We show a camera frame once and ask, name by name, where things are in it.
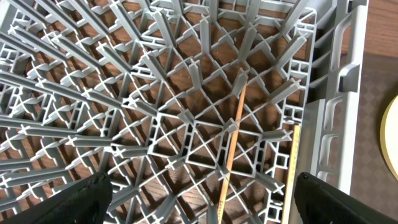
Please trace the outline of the wooden chopstick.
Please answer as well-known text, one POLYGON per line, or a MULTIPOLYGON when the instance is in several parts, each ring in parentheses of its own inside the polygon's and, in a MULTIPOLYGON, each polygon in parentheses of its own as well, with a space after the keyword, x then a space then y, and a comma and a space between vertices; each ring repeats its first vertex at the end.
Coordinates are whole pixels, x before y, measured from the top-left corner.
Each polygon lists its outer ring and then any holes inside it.
POLYGON ((300 131, 301 131, 301 127, 299 125, 295 125, 294 132, 293 132, 293 139, 292 139, 292 147, 291 147, 290 157, 289 157, 289 169, 288 169, 288 175, 287 175, 287 183, 285 185, 285 199, 284 199, 284 206, 282 209, 281 224, 289 223, 290 206, 292 203, 292 195, 293 195, 294 182, 295 182, 295 171, 296 171, 296 167, 297 167, 297 158, 298 158, 298 151, 299 151, 300 131))
POLYGON ((236 125, 238 128, 236 130, 234 130, 234 132, 232 133, 231 142, 229 145, 229 151, 228 151, 228 156, 227 156, 227 160, 226 160, 226 168, 227 168, 228 172, 227 172, 226 178, 223 179, 223 183, 221 186, 221 192, 220 192, 220 199, 218 202, 218 209, 217 209, 218 224, 222 223, 224 205, 225 205, 226 195, 227 195, 228 186, 229 186, 229 178, 231 175, 230 172, 231 172, 231 169, 233 166, 234 153, 236 150, 238 134, 239 134, 239 127, 240 127, 241 117, 242 117, 242 113, 243 113, 246 87, 247 87, 247 83, 244 84, 243 89, 240 94, 240 97, 239 97, 238 109, 237 109, 236 117, 235 117, 235 122, 236 122, 236 125))

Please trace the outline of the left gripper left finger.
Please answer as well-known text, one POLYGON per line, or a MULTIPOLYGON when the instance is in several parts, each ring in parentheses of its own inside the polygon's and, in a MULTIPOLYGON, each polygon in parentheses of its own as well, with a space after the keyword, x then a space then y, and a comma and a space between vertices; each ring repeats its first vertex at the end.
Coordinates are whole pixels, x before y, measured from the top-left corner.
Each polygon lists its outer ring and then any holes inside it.
POLYGON ((112 201, 109 175, 97 172, 11 218, 9 224, 69 224, 104 222, 112 201))

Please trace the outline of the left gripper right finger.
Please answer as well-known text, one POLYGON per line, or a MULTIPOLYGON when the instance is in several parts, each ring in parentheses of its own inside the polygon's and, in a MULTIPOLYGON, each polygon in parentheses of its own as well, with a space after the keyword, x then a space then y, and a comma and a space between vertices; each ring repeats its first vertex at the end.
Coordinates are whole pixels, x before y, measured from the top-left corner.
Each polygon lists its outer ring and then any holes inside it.
POLYGON ((294 199, 302 221, 308 224, 397 224, 308 172, 297 177, 294 199))

